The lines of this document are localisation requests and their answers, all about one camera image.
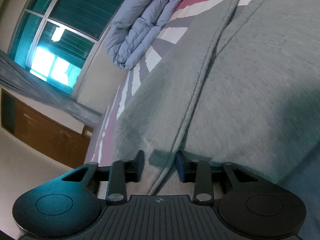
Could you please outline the left grey curtain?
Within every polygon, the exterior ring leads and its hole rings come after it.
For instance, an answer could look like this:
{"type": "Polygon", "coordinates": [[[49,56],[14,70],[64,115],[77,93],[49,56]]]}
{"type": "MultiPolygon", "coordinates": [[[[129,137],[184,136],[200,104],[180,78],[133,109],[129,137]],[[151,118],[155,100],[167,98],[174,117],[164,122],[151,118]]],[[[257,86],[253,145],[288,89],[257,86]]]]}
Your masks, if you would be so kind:
{"type": "Polygon", "coordinates": [[[1,51],[1,86],[71,115],[83,124],[94,128],[101,114],[74,101],[64,92],[30,74],[1,51]]]}

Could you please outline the striped pink purple bed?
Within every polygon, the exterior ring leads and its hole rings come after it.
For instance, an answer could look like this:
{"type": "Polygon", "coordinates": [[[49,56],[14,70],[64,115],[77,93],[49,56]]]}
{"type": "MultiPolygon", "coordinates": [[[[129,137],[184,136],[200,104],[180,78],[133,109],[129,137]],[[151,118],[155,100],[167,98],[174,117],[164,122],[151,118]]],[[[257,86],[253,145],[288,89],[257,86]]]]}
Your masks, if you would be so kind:
{"type": "MultiPolygon", "coordinates": [[[[112,155],[110,143],[113,130],[118,118],[129,104],[133,95],[163,56],[183,37],[197,15],[212,9],[223,1],[183,0],[180,3],[169,22],[153,41],[142,59],[127,73],[120,83],[113,100],[93,131],[84,160],[85,163],[97,162],[101,166],[110,165],[112,155]]],[[[229,19],[231,21],[236,19],[250,1],[239,0],[229,19]]]]}

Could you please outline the grey sweatpants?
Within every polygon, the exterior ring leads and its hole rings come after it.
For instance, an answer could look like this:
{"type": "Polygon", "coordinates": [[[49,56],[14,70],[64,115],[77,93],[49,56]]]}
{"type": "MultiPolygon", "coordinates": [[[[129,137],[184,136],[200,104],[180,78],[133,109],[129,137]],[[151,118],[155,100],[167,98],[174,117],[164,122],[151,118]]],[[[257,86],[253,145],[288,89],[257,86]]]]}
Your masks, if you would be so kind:
{"type": "Polygon", "coordinates": [[[319,0],[224,0],[196,16],[120,115],[113,159],[143,150],[129,194],[188,194],[177,151],[319,195],[319,0]]]}

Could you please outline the aluminium frame window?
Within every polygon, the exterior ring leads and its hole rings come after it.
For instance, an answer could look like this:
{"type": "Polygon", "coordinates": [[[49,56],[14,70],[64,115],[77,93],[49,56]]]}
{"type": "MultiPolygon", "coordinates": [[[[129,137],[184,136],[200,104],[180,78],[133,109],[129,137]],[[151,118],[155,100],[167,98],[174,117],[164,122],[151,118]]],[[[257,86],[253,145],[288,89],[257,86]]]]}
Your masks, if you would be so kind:
{"type": "Polygon", "coordinates": [[[82,68],[124,0],[30,0],[10,57],[71,95],[82,68]]]}

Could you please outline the folded light blue duvet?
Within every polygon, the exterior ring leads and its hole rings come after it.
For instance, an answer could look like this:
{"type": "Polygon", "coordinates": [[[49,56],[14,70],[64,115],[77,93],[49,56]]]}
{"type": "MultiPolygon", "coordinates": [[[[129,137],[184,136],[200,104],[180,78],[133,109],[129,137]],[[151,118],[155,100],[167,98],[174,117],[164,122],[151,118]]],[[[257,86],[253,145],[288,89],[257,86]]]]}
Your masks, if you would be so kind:
{"type": "Polygon", "coordinates": [[[125,0],[106,35],[106,55],[115,66],[131,70],[169,22],[182,0],[125,0]]]}

